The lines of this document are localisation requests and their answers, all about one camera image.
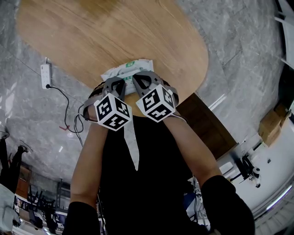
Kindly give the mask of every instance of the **power strip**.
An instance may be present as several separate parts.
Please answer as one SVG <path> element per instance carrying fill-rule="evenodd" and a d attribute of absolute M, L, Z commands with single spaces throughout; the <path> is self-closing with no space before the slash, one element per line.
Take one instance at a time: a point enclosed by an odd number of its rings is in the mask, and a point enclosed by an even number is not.
<path fill-rule="evenodd" d="M 49 84 L 51 86 L 51 71 L 50 64 L 42 64 L 41 65 L 41 79 L 42 79 L 42 88 L 47 89 L 46 85 Z"/>

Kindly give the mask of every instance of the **black sleeve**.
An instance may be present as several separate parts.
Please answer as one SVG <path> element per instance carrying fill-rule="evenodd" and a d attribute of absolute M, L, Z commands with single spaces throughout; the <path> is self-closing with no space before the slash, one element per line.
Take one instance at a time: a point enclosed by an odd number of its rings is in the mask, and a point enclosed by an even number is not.
<path fill-rule="evenodd" d="M 201 188 L 211 228 L 222 235 L 255 234 L 254 218 L 235 187 L 223 176 L 208 179 Z"/>
<path fill-rule="evenodd" d="M 68 207 L 68 215 L 62 235 L 100 234 L 97 211 L 83 202 L 72 202 Z"/>

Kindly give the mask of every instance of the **floor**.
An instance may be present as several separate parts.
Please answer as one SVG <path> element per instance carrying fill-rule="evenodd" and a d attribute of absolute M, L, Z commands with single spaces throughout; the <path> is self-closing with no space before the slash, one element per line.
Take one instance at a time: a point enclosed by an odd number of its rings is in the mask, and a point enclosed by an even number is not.
<path fill-rule="evenodd" d="M 20 140 L 32 151 L 23 160 L 50 179 L 70 182 L 81 146 L 65 131 L 67 100 L 57 90 L 43 90 L 40 65 L 45 57 L 16 32 L 20 0 L 0 0 L 0 129 L 7 126 L 9 152 Z M 209 50 L 209 71 L 199 97 L 240 144 L 257 135 L 258 125 L 276 104 L 283 69 L 279 25 L 271 0 L 178 0 Z M 67 122 L 73 129 L 78 107 L 91 90 L 52 66 L 52 83 L 69 97 Z M 84 122 L 84 141 L 89 123 Z M 132 124 L 125 139 L 135 165 L 139 154 Z"/>

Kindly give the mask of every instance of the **person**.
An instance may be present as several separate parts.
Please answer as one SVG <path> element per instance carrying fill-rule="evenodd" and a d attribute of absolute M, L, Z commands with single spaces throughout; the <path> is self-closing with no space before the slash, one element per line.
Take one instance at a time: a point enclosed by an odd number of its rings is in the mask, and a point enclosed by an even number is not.
<path fill-rule="evenodd" d="M 94 119 L 95 111 L 90 109 Z M 170 116 L 156 123 L 133 117 L 133 123 L 140 155 L 138 171 L 124 129 L 114 132 L 91 124 L 72 178 L 64 235 L 99 234 L 97 193 L 109 235 L 254 234 L 251 210 L 184 120 Z M 211 231 L 192 222 L 183 208 L 187 170 L 201 188 Z"/>
<path fill-rule="evenodd" d="M 18 214 L 13 210 L 14 194 L 17 189 L 22 154 L 28 152 L 28 150 L 25 146 L 20 145 L 9 166 L 6 150 L 6 138 L 9 137 L 9 133 L 1 131 L 0 134 L 0 158 L 2 164 L 0 174 L 0 231 L 10 232 L 12 231 L 13 221 L 19 221 Z"/>

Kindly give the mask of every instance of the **oval table top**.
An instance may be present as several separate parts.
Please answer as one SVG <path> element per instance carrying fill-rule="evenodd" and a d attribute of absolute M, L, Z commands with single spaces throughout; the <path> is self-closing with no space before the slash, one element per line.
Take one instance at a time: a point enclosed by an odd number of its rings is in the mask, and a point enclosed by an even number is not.
<path fill-rule="evenodd" d="M 208 68 L 202 37 L 173 0 L 22 0 L 17 30 L 90 88 L 112 67 L 149 59 L 177 89 L 181 103 L 201 85 Z M 138 95 L 128 99 L 133 115 L 141 116 L 134 105 Z"/>

